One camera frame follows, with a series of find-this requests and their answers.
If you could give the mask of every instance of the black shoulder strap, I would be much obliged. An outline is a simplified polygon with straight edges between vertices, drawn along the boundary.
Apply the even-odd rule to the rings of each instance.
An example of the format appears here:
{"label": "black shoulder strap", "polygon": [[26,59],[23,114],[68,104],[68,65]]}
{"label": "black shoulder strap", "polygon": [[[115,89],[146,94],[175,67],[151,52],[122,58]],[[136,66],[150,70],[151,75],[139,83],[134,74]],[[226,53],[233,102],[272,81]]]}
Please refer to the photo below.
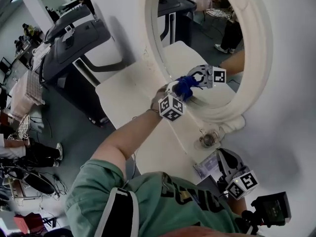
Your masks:
{"label": "black shoulder strap", "polygon": [[135,193],[111,190],[94,237],[138,237],[139,211]]}

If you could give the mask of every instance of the white sneaker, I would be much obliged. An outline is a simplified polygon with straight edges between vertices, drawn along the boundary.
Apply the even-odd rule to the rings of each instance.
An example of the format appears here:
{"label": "white sneaker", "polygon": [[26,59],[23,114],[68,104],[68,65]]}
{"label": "white sneaker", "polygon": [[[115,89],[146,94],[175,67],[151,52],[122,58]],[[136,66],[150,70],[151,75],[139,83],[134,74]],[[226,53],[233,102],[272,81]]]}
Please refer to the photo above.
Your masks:
{"label": "white sneaker", "polygon": [[57,160],[63,159],[63,147],[60,143],[57,143],[56,149],[59,150],[60,157],[57,158]]}
{"label": "white sneaker", "polygon": [[53,167],[59,167],[59,161],[55,160]]}
{"label": "white sneaker", "polygon": [[227,49],[226,49],[226,50],[222,49],[220,44],[215,44],[214,47],[215,47],[218,51],[221,51],[222,53],[228,53]]}
{"label": "white sneaker", "polygon": [[228,52],[229,52],[230,54],[233,54],[233,53],[235,52],[235,49],[228,48]]}

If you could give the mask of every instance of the hand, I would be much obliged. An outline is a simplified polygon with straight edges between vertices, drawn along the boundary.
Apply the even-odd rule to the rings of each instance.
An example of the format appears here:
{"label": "hand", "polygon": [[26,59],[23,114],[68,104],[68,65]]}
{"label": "hand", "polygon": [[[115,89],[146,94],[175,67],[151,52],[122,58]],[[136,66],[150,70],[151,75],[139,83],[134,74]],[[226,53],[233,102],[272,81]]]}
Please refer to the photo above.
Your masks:
{"label": "hand", "polygon": [[26,141],[24,141],[24,146],[27,148],[31,146],[30,139],[27,139]]}
{"label": "hand", "polygon": [[168,84],[164,85],[161,87],[157,93],[156,96],[152,99],[152,104],[150,105],[151,109],[154,109],[159,112],[159,99],[164,98],[167,95],[166,89],[167,89]]}

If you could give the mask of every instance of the blue object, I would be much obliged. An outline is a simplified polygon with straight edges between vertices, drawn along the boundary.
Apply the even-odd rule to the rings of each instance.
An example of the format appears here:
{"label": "blue object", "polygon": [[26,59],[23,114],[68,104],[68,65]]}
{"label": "blue object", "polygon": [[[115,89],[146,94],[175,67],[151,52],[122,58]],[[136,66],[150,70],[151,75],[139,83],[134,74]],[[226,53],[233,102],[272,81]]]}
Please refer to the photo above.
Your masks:
{"label": "blue object", "polygon": [[193,95],[191,87],[197,87],[198,82],[193,76],[184,76],[177,79],[179,83],[174,86],[174,93],[180,97],[183,95],[183,101],[186,101]]}

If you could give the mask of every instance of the green t-shirt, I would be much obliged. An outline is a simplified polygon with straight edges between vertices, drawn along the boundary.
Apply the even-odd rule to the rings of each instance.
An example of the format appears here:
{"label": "green t-shirt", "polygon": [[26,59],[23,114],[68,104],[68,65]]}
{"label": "green t-shirt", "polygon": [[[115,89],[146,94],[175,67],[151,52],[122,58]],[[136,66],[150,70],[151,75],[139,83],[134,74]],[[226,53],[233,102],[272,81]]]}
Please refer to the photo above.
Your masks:
{"label": "green t-shirt", "polygon": [[[102,160],[89,160],[80,170],[66,201],[66,214],[75,237],[93,237],[113,187],[123,188],[122,171]],[[155,237],[188,226],[239,233],[236,215],[222,199],[163,172],[131,180],[139,204],[139,236]]]}

